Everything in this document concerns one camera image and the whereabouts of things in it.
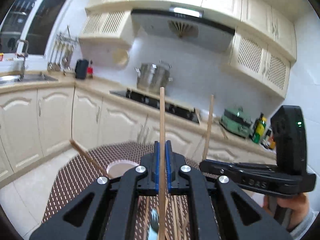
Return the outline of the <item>person's right hand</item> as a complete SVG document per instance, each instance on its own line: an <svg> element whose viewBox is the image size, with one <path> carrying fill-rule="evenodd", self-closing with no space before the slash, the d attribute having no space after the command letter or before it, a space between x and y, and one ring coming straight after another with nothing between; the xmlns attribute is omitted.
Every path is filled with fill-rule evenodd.
<svg viewBox="0 0 320 240"><path fill-rule="evenodd" d="M287 230L289 231L300 224L309 213L310 205L307 193L300 193L299 195L288 199L276 198L276 200L280 207L292 210L290 223L287 227Z"/></svg>

